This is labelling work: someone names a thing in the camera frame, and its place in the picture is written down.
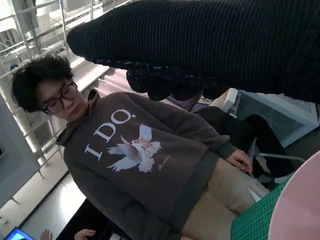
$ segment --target bird graphic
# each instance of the bird graphic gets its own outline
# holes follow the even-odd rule
[[[108,166],[113,171],[131,169],[138,165],[140,172],[151,172],[152,166],[155,163],[152,156],[161,149],[161,144],[158,141],[152,140],[152,130],[150,127],[141,124],[139,128],[139,138],[132,140],[129,143],[122,136],[123,143],[117,146],[109,147],[108,153],[111,155],[125,155],[124,158],[117,161],[115,164]]]

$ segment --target hoodie sleeve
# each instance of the hoodie sleeve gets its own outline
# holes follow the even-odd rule
[[[151,101],[138,94],[129,92],[120,94],[125,94],[133,104],[139,105],[179,136],[207,145],[223,159],[227,159],[237,149],[229,143],[228,135],[219,135],[206,120],[198,115],[163,102]]]
[[[93,170],[72,164],[68,164],[68,168],[87,199],[133,240],[181,239],[169,224]]]

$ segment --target green cutting mat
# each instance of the green cutting mat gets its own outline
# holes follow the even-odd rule
[[[232,222],[231,240],[268,240],[272,212],[287,182],[282,183]]]

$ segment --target young man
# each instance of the young man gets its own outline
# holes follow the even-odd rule
[[[248,156],[201,117],[128,92],[85,101],[66,59],[28,63],[12,92],[26,111],[68,121],[57,142],[74,181],[134,240],[228,240],[254,203],[248,188],[268,193],[244,173]]]

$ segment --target black hair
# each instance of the black hair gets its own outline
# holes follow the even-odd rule
[[[32,113],[40,111],[36,88],[44,80],[73,81],[70,63],[67,58],[47,55],[32,60],[19,69],[12,78],[12,98],[24,110]]]

